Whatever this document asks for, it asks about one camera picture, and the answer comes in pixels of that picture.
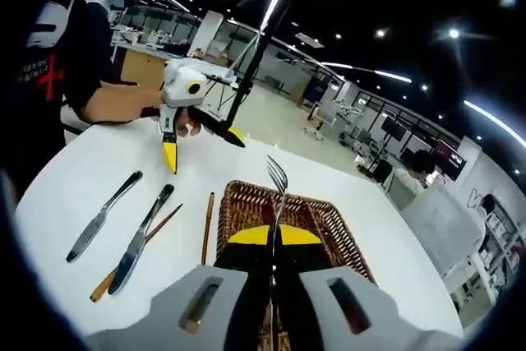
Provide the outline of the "person's left hand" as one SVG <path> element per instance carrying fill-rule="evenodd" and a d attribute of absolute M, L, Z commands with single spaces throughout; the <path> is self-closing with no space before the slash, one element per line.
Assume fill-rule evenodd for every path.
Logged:
<path fill-rule="evenodd" d="M 201 132 L 201 123 L 193 118 L 187 108 L 179 108 L 173 121 L 173 129 L 178 136 L 196 136 Z"/>

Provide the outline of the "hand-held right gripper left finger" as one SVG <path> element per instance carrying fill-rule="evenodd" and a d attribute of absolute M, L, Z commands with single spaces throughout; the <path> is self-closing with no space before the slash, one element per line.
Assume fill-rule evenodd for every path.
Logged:
<path fill-rule="evenodd" d="M 255 350 L 270 299 L 271 227 L 235 233 L 212 266 L 155 295 L 136 323 L 101 330 L 90 350 Z"/>

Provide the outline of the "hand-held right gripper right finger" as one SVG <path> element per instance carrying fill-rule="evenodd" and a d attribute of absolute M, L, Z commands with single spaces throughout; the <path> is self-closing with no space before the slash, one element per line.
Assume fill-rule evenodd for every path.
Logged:
<path fill-rule="evenodd" d="M 300 350 L 456 350 L 462 340 L 424 330 L 395 300 L 349 266 L 333 267 L 321 240 L 281 224 L 275 258 L 279 309 Z"/>

